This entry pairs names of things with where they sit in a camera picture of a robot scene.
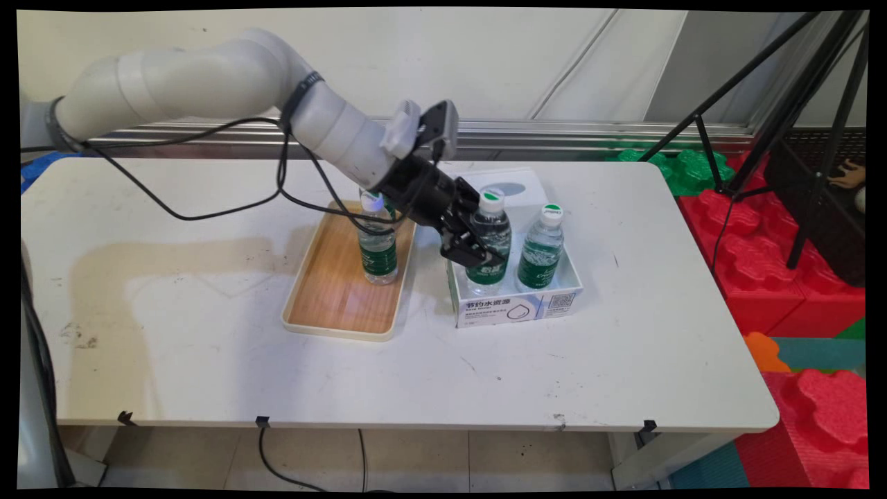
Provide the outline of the person's hand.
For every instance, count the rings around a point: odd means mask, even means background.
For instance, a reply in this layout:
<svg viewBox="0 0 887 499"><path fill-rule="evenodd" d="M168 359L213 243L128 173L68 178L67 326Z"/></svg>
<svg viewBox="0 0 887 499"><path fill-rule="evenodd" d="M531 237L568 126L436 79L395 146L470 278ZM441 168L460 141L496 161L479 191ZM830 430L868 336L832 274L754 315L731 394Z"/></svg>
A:
<svg viewBox="0 0 887 499"><path fill-rule="evenodd" d="M830 186L843 190L855 190L867 179L867 168L851 159L845 159L838 167L839 175L829 176Z"/></svg>

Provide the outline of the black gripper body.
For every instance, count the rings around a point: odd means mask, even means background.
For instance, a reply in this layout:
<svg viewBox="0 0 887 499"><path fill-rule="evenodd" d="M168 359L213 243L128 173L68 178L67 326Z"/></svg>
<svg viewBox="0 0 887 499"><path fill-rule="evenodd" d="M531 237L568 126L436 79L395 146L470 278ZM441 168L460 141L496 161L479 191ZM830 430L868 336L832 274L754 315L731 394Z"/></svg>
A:
<svg viewBox="0 0 887 499"><path fill-rule="evenodd" d="M378 192L389 198L416 224L434 229L456 229L460 220L456 205L459 180L416 155L395 161L378 184Z"/></svg>

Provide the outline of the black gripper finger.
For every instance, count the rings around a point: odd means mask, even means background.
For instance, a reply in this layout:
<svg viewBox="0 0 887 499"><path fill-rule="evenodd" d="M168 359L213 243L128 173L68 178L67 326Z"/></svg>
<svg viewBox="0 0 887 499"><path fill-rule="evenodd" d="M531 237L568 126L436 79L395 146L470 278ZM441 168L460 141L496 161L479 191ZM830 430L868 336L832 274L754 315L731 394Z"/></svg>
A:
<svg viewBox="0 0 887 499"><path fill-rule="evenodd" d="M440 238L440 256L463 268L476 268L489 259L484 243L463 220L446 220L440 226Z"/></svg>
<svg viewBox="0 0 887 499"><path fill-rule="evenodd" d="M465 179L454 180L453 211L465 216L474 215L480 205L480 194Z"/></svg>

